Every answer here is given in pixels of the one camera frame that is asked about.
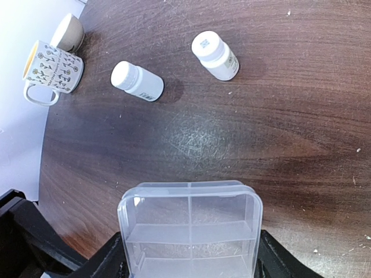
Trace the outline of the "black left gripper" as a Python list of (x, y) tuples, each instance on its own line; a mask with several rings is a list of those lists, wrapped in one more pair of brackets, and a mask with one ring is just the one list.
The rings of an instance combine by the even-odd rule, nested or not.
[(23, 192), (1, 196), (1, 277), (67, 277), (85, 262)]

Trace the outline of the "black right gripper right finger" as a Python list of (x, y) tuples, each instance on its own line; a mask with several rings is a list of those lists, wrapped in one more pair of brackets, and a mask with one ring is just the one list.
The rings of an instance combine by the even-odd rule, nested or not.
[(255, 277), (316, 277), (316, 272), (302, 264), (269, 232), (260, 234)]

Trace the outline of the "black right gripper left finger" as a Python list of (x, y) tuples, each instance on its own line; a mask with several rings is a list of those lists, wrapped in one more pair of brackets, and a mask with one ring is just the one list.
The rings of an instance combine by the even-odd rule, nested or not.
[(72, 277), (129, 277), (121, 233), (115, 233)]

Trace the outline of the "clear plastic pill organizer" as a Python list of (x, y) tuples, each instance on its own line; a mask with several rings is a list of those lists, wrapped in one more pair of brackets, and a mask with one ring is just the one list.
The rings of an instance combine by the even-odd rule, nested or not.
[(130, 277), (253, 277), (263, 203), (237, 180), (144, 182), (118, 221)]

